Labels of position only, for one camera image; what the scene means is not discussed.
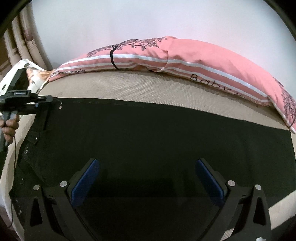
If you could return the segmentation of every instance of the human hand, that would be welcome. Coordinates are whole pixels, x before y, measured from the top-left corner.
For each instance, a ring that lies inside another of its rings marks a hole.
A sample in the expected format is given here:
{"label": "human hand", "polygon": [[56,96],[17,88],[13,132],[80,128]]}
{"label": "human hand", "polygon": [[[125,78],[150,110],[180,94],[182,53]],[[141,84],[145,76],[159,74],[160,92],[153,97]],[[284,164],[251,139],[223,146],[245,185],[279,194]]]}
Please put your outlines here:
{"label": "human hand", "polygon": [[0,127],[2,128],[4,138],[9,144],[13,142],[15,130],[19,128],[19,123],[18,123],[19,121],[20,121],[19,115],[16,115],[13,120],[7,120],[6,126],[5,126],[4,120],[0,120]]}

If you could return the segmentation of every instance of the tree print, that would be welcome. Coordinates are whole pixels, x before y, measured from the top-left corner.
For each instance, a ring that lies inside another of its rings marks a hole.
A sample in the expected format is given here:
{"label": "tree print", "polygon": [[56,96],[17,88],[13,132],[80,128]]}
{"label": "tree print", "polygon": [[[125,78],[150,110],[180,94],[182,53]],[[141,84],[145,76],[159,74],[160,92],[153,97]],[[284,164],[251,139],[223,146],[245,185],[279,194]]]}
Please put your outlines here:
{"label": "tree print", "polygon": [[287,118],[288,118],[288,116],[291,116],[292,120],[293,120],[291,125],[289,126],[289,128],[290,128],[291,126],[293,126],[293,124],[296,120],[296,102],[295,102],[294,98],[288,93],[288,91],[285,90],[285,88],[281,84],[281,82],[279,82],[276,78],[274,78],[274,79],[281,87],[281,96],[283,97],[284,110],[285,110],[284,115]]}
{"label": "tree print", "polygon": [[137,47],[141,47],[141,50],[144,51],[146,50],[148,47],[157,47],[159,48],[158,46],[158,43],[161,42],[163,39],[166,39],[165,37],[162,37],[162,38],[154,38],[154,39],[143,39],[143,40],[139,40],[139,39],[129,39],[129,40],[126,40],[124,42],[121,42],[119,44],[115,44],[115,45],[108,45],[106,47],[102,47],[102,48],[99,48],[99,49],[96,49],[96,50],[93,50],[89,53],[87,53],[87,57],[92,57],[94,56],[96,53],[98,52],[101,52],[103,50],[110,50],[110,59],[111,59],[111,63],[113,64],[113,66],[116,68],[116,69],[119,69],[115,63],[114,63],[114,60],[113,60],[113,52],[115,50],[121,50],[124,46],[127,46],[127,45],[130,45],[132,48],[137,48]]}

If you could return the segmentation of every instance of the floral pillow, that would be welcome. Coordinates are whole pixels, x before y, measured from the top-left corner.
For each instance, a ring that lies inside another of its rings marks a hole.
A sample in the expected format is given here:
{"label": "floral pillow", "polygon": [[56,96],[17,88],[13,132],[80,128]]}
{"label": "floral pillow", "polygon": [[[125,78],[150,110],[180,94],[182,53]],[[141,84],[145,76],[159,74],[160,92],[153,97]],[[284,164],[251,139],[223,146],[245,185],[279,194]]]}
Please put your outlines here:
{"label": "floral pillow", "polygon": [[70,74],[103,70],[164,72],[255,102],[274,106],[295,133],[296,103],[283,85],[260,66],[228,49],[171,36],[130,39],[62,64],[49,82]]}

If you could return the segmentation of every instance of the white stripe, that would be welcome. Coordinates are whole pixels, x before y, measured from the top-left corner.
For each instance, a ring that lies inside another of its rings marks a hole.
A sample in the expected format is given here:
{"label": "white stripe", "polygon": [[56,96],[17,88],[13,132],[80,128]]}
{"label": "white stripe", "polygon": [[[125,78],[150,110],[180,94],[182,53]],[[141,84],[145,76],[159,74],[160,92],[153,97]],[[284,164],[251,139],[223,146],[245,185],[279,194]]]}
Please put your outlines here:
{"label": "white stripe", "polygon": [[[129,65],[129,64],[133,64],[133,63],[134,62],[115,63],[115,64],[116,65]],[[98,64],[87,64],[87,65],[77,65],[77,66],[70,66],[70,67],[58,68],[56,71],[65,70],[65,69],[78,69],[78,68],[96,67],[96,66],[104,66],[104,65],[111,65],[111,66],[113,66],[112,63],[98,63]]]}
{"label": "white stripe", "polygon": [[296,134],[296,131],[295,131],[295,129],[294,129],[294,127],[290,127],[290,130],[294,133],[294,134]]}
{"label": "white stripe", "polygon": [[234,77],[228,73],[225,73],[221,70],[218,70],[218,69],[214,69],[214,68],[211,68],[211,67],[208,67],[208,66],[205,66],[203,64],[197,64],[197,63],[190,63],[190,62],[186,62],[186,61],[182,61],[182,60],[179,60],[179,59],[169,59],[168,60],[168,64],[170,63],[181,63],[181,64],[184,64],[184,65],[187,65],[187,66],[191,66],[191,67],[200,67],[200,68],[203,68],[207,71],[210,71],[210,72],[213,72],[215,74],[219,74],[221,76],[224,76],[226,78],[229,78],[235,82],[238,82],[246,87],[248,87],[249,89],[252,89],[253,91],[257,92],[258,94],[262,95],[263,97],[267,97],[267,94],[265,94],[264,92],[262,92],[261,90],[257,89],[256,87],[254,87],[253,85],[237,78],[237,77]]}
{"label": "white stripe", "polygon": [[[190,72],[190,71],[182,70],[182,69],[179,69],[179,68],[176,68],[176,67],[169,67],[169,68],[167,68],[167,69],[174,69],[174,70],[179,71],[179,72],[182,72],[182,73],[192,74],[192,72]],[[175,73],[175,72],[173,72],[173,71],[167,71],[167,69],[165,69],[164,72],[169,72],[169,73],[172,73],[172,74],[179,75],[178,73]],[[215,81],[217,84],[220,84],[220,85],[222,85],[222,86],[228,87],[229,89],[235,90],[235,91],[237,91],[237,92],[239,92],[239,93],[241,93],[241,94],[244,94],[244,95],[246,95],[246,96],[248,96],[248,97],[250,97],[250,98],[252,98],[252,99],[255,99],[255,100],[261,101],[261,102],[263,102],[263,103],[268,103],[268,102],[270,102],[269,99],[267,99],[267,100],[261,100],[261,99],[255,97],[255,96],[253,96],[253,95],[247,93],[247,92],[244,92],[244,91],[242,91],[242,90],[240,90],[240,89],[238,89],[238,88],[235,88],[235,87],[233,87],[233,86],[231,86],[231,85],[228,85],[228,84],[226,84],[226,83],[224,83],[224,82],[218,81],[218,80],[213,79],[213,78],[210,78],[210,77],[208,77],[208,76],[205,76],[205,75],[203,75],[203,74],[201,74],[201,73],[194,73],[194,74],[196,74],[196,75],[202,77],[202,78],[205,79],[205,80],[210,80],[210,81],[212,81],[212,82]]]}
{"label": "white stripe", "polygon": [[[66,63],[62,64],[61,66],[66,65],[66,64],[89,61],[89,60],[94,60],[94,59],[101,59],[101,58],[110,58],[110,55],[109,54],[108,55],[99,55],[99,56],[90,57],[90,58],[76,59],[76,60],[66,62]],[[144,60],[154,61],[154,62],[159,62],[159,63],[167,63],[166,59],[153,58],[153,57],[149,57],[149,56],[142,56],[142,55],[136,55],[136,54],[113,54],[113,58],[138,58],[138,59],[144,59]]]}
{"label": "white stripe", "polygon": [[76,60],[71,60],[69,62],[62,64],[61,66],[66,65],[66,64],[76,63],[76,62],[87,61],[87,60],[100,59],[100,58],[110,58],[110,55],[109,54],[108,55],[100,55],[100,56],[95,56],[95,57],[90,57],[90,58],[80,58],[80,59],[76,59]]}
{"label": "white stripe", "polygon": [[[132,66],[123,67],[122,69],[132,69],[132,68],[134,68],[136,66],[138,66],[138,64],[134,64]],[[113,67],[113,68],[107,67],[107,68],[87,69],[85,72],[73,73],[73,74],[82,74],[82,73],[86,73],[86,72],[91,72],[91,71],[96,71],[96,70],[107,70],[107,69],[110,69],[111,70],[111,69],[115,69],[115,67]]]}
{"label": "white stripe", "polygon": [[144,59],[148,61],[154,61],[159,63],[167,63],[167,59],[161,59],[161,58],[153,58],[149,56],[142,56],[142,55],[136,55],[136,54],[113,54],[113,58],[138,58],[138,59]]}

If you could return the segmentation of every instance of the white wall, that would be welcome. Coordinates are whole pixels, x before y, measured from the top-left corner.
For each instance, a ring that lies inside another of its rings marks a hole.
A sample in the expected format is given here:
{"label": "white wall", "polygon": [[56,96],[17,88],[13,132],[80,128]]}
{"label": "white wall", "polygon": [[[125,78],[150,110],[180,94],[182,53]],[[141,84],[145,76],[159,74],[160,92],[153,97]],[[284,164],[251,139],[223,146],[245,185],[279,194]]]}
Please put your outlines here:
{"label": "white wall", "polygon": [[32,24],[49,63],[127,39],[197,39],[269,71],[296,98],[296,42],[263,0],[33,0]]}

